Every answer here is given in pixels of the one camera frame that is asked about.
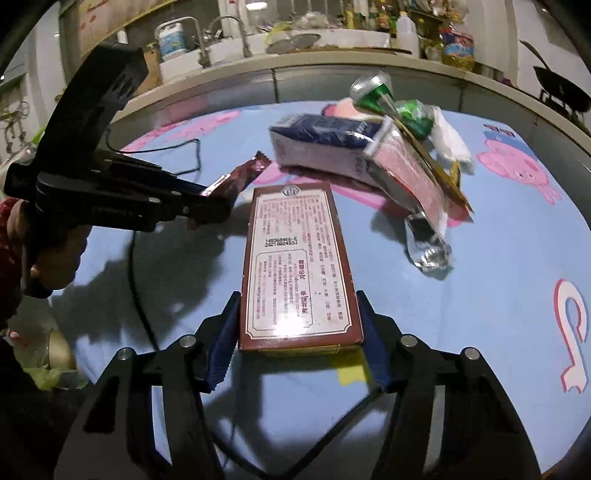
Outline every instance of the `metal screw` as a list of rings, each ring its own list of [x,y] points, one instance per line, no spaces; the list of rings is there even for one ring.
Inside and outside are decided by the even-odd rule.
[[[117,352],[117,358],[119,360],[127,360],[133,354],[134,354],[134,351],[131,348],[125,347]]]
[[[400,339],[400,343],[404,346],[412,348],[413,346],[417,346],[418,340],[417,337],[415,337],[414,335],[404,335]]]
[[[193,335],[185,335],[184,337],[181,337],[178,342],[180,343],[181,347],[189,348],[190,346],[195,345],[197,339]]]
[[[466,348],[464,355],[466,355],[470,360],[478,360],[480,358],[480,352],[472,347]]]

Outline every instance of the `cartoon pig face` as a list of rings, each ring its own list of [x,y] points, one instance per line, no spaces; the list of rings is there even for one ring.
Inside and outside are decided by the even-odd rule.
[[[510,145],[495,140],[485,140],[492,151],[478,154],[478,160],[490,171],[501,177],[535,187],[550,203],[561,200],[560,194],[551,186],[544,170],[534,158]]]

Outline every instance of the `table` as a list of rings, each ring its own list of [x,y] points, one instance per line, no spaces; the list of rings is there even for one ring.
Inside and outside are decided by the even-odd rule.
[[[272,158],[267,128],[284,115],[319,113],[325,102],[296,102],[218,112],[150,132],[130,150],[198,135],[209,184],[251,158]],[[454,269],[424,275],[405,255],[399,210],[378,194],[335,184],[353,280],[375,311],[432,348],[477,347],[506,389],[542,471],[568,451],[591,414],[585,298],[591,294],[591,232],[562,188],[508,126],[445,112],[470,152],[475,175],[463,176],[473,223],[452,221]],[[137,157],[170,171],[194,166],[194,149]],[[185,176],[192,180],[194,174]],[[270,167],[258,184],[305,179]],[[138,235],[139,294],[160,346],[222,311],[240,290],[252,190],[223,225],[188,231],[182,219]],[[126,277],[131,233],[95,228],[74,283],[51,298],[60,329],[81,369],[95,381],[115,352],[151,350]],[[261,359],[237,354],[226,377],[204,395],[208,424],[254,464],[283,471],[369,390],[360,359],[320,356]],[[394,398],[384,396],[333,442],[300,478],[369,478]],[[167,455],[161,392],[155,389],[155,438]],[[221,456],[228,478],[251,478]]]

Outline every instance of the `white tissue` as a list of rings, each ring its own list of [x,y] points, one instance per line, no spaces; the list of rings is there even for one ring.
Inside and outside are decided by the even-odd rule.
[[[460,162],[463,172],[473,173],[472,156],[460,134],[445,120],[438,106],[433,107],[433,115],[435,123],[430,138],[437,150],[439,163],[445,168],[450,168],[457,160]]]

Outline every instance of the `faucet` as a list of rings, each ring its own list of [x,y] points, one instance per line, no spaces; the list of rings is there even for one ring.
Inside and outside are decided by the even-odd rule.
[[[204,69],[212,66],[212,61],[209,57],[209,50],[206,48],[205,40],[203,39],[203,34],[201,32],[201,26],[199,25],[199,22],[197,21],[197,19],[195,17],[181,17],[181,18],[175,18],[174,20],[171,20],[169,22],[164,22],[156,27],[156,30],[154,30],[154,37],[156,37],[156,40],[158,40],[158,35],[160,34],[160,30],[162,30],[164,27],[178,23],[178,22],[182,22],[185,20],[193,20],[193,22],[195,22],[195,27],[197,28],[197,38],[199,39],[199,64]]]
[[[215,25],[215,22],[217,22],[219,20],[222,20],[224,18],[230,18],[230,19],[236,20],[238,22],[238,27],[240,28],[240,38],[242,39],[242,55],[246,59],[252,57],[251,49],[248,46],[248,41],[246,40],[246,28],[244,28],[244,22],[242,21],[242,18],[237,17],[235,15],[221,15],[220,17],[215,18],[209,24],[209,27],[207,28],[207,31],[208,32],[211,32],[213,26]]]

